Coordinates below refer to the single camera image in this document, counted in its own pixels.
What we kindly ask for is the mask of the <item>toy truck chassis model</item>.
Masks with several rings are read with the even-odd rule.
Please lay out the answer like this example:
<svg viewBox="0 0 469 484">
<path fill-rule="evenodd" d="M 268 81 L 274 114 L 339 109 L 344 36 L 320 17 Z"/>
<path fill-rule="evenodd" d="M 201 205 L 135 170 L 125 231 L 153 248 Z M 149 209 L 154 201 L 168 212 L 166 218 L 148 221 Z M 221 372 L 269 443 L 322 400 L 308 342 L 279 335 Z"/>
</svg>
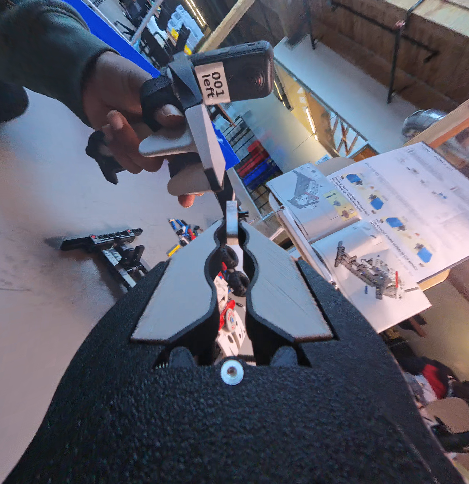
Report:
<svg viewBox="0 0 469 484">
<path fill-rule="evenodd" d="M 147 275 L 149 269 L 142 261 L 145 247 L 143 245 L 133 246 L 132 243 L 137 239 L 143 230 L 140 228 L 128 228 L 120 232 L 106 234 L 91 234 L 77 239 L 67 239 L 61 242 L 60 250 L 74 251 L 81 250 L 86 253 L 96 254 L 105 264 L 113 278 L 126 290 L 130 290 Z M 240 255 L 238 247 L 231 247 Z M 244 309 L 244 306 L 234 296 L 232 289 L 228 286 L 228 273 L 235 270 L 225 270 L 226 267 L 221 261 L 221 270 L 214 278 L 214 285 L 217 292 L 217 302 L 219 309 L 219 330 L 214 345 L 214 357 L 219 361 L 225 357 L 238 357 L 247 363 L 255 364 L 253 355 L 243 354 L 244 344 L 248 341 L 245 323 L 240 318 L 240 329 L 234 334 L 230 334 L 220 329 L 224 312 L 231 307 L 236 312 L 237 308 Z"/>
</svg>

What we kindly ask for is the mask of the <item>pile of small toy pieces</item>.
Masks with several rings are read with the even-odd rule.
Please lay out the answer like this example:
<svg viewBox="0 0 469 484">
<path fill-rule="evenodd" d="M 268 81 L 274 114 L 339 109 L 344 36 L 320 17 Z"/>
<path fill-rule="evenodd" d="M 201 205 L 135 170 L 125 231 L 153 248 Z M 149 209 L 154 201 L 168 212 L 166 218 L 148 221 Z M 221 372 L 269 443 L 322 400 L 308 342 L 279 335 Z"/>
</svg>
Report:
<svg viewBox="0 0 469 484">
<path fill-rule="evenodd" d="M 168 219 L 173 231 L 178 238 L 178 245 L 184 247 L 196 239 L 203 230 L 198 225 L 188 224 L 183 219 Z"/>
</svg>

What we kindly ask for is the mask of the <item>person's left forearm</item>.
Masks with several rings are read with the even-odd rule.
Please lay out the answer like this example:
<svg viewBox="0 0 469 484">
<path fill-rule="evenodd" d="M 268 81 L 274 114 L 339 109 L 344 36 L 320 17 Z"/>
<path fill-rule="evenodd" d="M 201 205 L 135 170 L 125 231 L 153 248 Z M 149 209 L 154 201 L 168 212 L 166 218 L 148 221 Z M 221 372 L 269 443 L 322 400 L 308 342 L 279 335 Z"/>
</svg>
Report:
<svg viewBox="0 0 469 484">
<path fill-rule="evenodd" d="M 117 53 L 62 1 L 0 1 L 0 81 L 56 99 L 92 126 L 82 90 L 98 58 Z"/>
</svg>

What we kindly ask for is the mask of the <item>person's left hand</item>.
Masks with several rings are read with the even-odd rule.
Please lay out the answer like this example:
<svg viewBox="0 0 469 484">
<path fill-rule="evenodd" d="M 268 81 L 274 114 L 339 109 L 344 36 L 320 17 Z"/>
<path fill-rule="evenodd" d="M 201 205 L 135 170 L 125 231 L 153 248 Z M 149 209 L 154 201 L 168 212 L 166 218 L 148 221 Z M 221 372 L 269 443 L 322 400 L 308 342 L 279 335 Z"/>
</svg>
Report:
<svg viewBox="0 0 469 484">
<path fill-rule="evenodd" d="M 95 60 L 82 89 L 84 113 L 91 127 L 103 132 L 104 152 L 132 174 L 155 173 L 165 161 L 139 153 L 141 87 L 152 77 L 132 61 L 108 51 Z"/>
</svg>

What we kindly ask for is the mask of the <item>wooden post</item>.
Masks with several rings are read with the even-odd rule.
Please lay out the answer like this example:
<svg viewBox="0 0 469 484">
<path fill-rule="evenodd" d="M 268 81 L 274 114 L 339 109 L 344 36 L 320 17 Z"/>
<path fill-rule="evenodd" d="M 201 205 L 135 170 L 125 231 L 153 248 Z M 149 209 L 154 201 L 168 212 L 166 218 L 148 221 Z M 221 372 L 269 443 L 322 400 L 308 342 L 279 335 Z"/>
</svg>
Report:
<svg viewBox="0 0 469 484">
<path fill-rule="evenodd" d="M 216 50 L 254 3 L 255 1 L 237 1 L 216 29 L 209 34 L 201 47 L 197 49 L 197 53 Z"/>
</svg>

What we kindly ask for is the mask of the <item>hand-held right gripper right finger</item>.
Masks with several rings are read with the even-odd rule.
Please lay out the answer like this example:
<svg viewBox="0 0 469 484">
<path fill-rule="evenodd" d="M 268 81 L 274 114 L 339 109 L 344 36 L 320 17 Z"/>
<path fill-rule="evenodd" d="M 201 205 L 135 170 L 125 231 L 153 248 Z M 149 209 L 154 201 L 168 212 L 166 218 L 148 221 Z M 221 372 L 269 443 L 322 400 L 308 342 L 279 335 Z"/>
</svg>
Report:
<svg viewBox="0 0 469 484">
<path fill-rule="evenodd" d="M 332 331 L 291 255 L 244 221 L 239 239 L 250 279 L 250 315 L 292 343 L 331 340 Z"/>
</svg>

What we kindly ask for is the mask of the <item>white toy beam piece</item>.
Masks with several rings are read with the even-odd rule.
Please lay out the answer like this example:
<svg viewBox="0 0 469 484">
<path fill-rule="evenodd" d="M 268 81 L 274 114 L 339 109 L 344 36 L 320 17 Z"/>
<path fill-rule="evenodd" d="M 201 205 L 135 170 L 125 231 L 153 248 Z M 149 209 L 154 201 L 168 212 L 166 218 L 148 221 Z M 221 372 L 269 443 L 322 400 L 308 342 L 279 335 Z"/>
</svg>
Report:
<svg viewBox="0 0 469 484">
<path fill-rule="evenodd" d="M 249 211 L 240 210 L 236 200 L 226 202 L 226 244 L 239 245 L 238 226 L 239 219 L 244 220 L 249 216 Z"/>
</svg>

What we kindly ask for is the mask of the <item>black office chair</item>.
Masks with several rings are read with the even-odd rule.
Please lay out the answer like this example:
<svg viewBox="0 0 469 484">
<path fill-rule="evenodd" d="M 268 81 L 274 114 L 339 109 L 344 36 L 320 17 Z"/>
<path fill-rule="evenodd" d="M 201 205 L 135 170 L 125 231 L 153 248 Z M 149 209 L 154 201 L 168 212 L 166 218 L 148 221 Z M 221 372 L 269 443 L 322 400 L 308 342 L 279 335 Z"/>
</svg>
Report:
<svg viewBox="0 0 469 484">
<path fill-rule="evenodd" d="M 140 39 L 140 53 L 153 64 L 153 66 L 160 70 L 160 68 L 167 66 L 175 55 L 185 53 L 187 40 L 191 31 L 184 24 L 182 24 L 175 43 L 171 39 L 164 39 L 159 32 L 152 33 L 146 27 Z"/>
</svg>

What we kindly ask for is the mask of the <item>blue storage bin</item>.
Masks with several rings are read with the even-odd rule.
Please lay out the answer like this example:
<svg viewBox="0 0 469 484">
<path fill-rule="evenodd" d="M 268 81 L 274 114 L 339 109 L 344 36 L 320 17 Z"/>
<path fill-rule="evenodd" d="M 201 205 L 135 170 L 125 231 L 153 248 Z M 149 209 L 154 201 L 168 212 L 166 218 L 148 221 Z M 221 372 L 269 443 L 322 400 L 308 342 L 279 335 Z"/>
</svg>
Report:
<svg viewBox="0 0 469 484">
<path fill-rule="evenodd" d="M 84 1 L 65 1 L 65 3 L 69 4 L 80 14 L 90 29 L 90 32 L 93 33 L 93 35 L 95 35 L 98 39 L 102 40 L 112 49 L 117 51 L 122 57 L 132 61 L 153 77 L 160 75 L 159 70 L 148 62 L 147 59 L 143 57 L 133 46 L 131 46 L 128 40 L 126 40 L 111 23 L 104 20 Z M 240 160 L 222 132 L 217 129 L 215 125 L 213 128 L 226 161 L 226 170 L 229 170 L 237 165 Z"/>
</svg>

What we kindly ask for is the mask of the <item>frosted glass partition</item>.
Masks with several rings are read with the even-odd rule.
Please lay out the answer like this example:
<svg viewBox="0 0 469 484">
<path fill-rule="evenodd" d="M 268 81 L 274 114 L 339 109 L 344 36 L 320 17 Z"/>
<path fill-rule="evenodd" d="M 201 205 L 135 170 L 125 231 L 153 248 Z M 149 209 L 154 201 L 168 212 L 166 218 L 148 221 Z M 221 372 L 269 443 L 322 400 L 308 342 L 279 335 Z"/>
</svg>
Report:
<svg viewBox="0 0 469 484">
<path fill-rule="evenodd" d="M 230 115 L 238 115 L 283 172 L 300 165 L 320 165 L 332 155 L 315 139 L 274 95 L 227 105 Z"/>
</svg>

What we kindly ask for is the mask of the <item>stack of coloured bins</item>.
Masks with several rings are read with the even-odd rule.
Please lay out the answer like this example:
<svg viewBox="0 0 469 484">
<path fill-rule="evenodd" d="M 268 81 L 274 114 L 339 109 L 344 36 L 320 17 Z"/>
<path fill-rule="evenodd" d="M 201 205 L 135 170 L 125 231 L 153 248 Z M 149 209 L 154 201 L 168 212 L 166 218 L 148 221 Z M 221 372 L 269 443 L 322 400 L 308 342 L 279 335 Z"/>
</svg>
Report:
<svg viewBox="0 0 469 484">
<path fill-rule="evenodd" d="M 247 155 L 235 165 L 234 169 L 248 191 L 255 191 L 268 181 L 282 175 L 280 167 L 260 141 L 252 142 L 247 149 Z"/>
</svg>

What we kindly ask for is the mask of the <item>whiteboard on stand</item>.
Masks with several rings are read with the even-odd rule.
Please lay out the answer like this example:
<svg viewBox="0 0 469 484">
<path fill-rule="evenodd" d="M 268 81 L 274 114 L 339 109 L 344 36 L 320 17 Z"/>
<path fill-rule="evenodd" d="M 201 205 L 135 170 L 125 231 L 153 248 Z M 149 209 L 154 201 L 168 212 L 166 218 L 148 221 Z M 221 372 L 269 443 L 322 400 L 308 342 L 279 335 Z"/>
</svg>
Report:
<svg viewBox="0 0 469 484">
<path fill-rule="evenodd" d="M 135 33 L 132 35 L 129 44 L 134 47 L 136 42 L 140 40 L 142 32 L 145 30 L 147 27 L 148 23 L 150 22 L 152 16 L 157 12 L 157 10 L 160 8 L 164 1 L 154 1 L 152 4 L 151 8 L 148 10 L 146 16 L 142 19 L 141 24 L 135 31 Z"/>
</svg>

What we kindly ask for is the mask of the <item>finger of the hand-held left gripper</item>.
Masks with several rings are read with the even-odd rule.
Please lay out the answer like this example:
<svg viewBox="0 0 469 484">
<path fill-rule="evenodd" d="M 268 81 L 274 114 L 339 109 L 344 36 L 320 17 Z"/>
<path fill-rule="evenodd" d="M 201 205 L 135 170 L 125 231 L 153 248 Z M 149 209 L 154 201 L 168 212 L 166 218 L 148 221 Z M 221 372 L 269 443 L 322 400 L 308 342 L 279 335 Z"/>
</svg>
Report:
<svg viewBox="0 0 469 484">
<path fill-rule="evenodd" d="M 204 175 L 212 191 L 224 186 L 226 161 L 205 105 L 195 105 L 185 111 L 187 126 L 200 157 Z"/>
</svg>

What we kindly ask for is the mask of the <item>toy instruction booklet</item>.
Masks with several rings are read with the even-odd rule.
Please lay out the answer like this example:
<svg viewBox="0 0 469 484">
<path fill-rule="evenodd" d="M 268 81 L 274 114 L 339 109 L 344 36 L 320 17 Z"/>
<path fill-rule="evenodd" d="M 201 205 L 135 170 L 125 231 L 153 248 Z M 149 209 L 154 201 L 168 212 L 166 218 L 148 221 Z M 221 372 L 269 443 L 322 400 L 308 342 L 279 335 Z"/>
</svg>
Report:
<svg viewBox="0 0 469 484">
<path fill-rule="evenodd" d="M 377 333 L 429 309 L 431 303 L 362 208 L 308 163 L 267 183 L 274 198 L 325 269 L 328 280 Z"/>
</svg>

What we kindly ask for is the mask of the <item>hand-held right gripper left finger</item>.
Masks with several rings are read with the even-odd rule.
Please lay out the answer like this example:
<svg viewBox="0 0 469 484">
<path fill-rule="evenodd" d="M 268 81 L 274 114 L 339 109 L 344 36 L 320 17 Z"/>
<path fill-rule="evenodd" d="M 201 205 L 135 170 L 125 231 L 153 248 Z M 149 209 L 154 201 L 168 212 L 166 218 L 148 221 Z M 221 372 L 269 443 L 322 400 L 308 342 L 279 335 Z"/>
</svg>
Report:
<svg viewBox="0 0 469 484">
<path fill-rule="evenodd" d="M 217 292 L 209 263 L 219 249 L 216 221 L 168 260 L 130 339 L 173 344 L 218 313 Z"/>
</svg>

